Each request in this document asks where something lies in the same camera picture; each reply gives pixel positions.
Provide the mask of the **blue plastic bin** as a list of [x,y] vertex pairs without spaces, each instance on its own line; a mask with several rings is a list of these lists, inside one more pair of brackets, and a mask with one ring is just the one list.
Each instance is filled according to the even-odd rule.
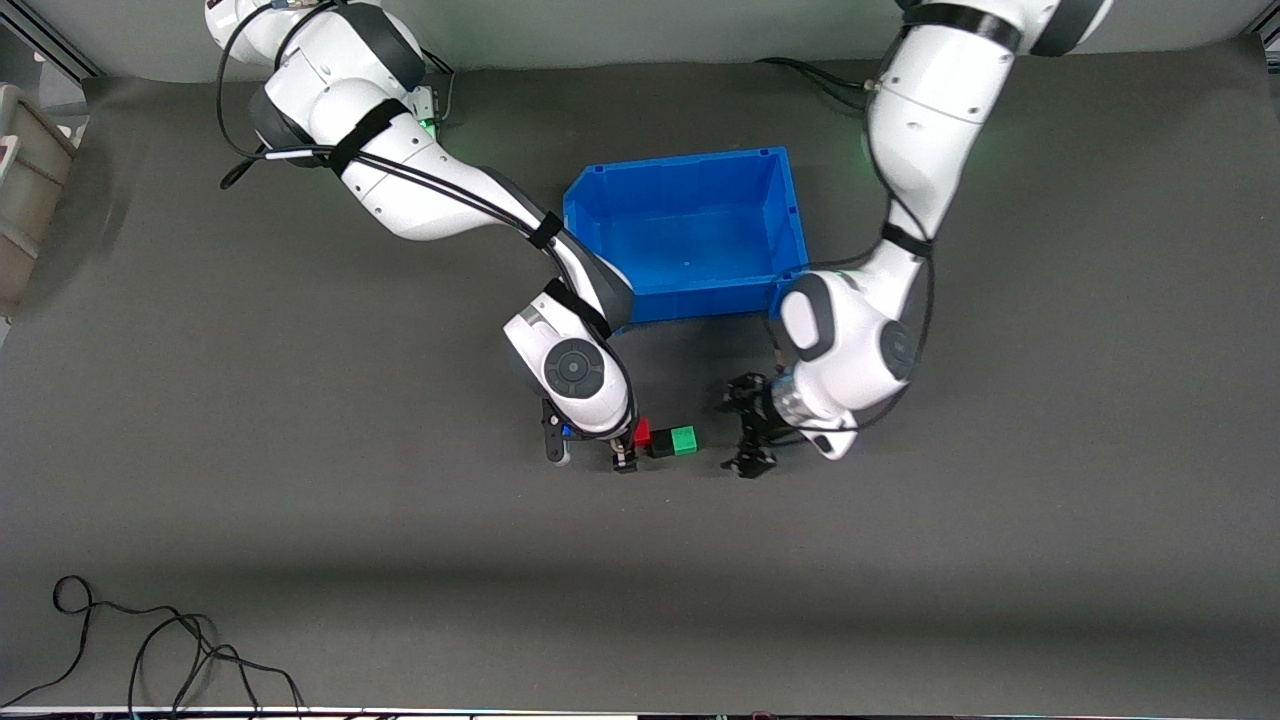
[[591,165],[562,210],[632,286],[635,324],[773,314],[810,263],[781,146]]

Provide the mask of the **grey plastic crate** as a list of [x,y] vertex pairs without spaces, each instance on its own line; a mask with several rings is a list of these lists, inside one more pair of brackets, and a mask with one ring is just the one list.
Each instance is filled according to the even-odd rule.
[[0,83],[0,318],[12,319],[40,256],[77,146],[19,87]]

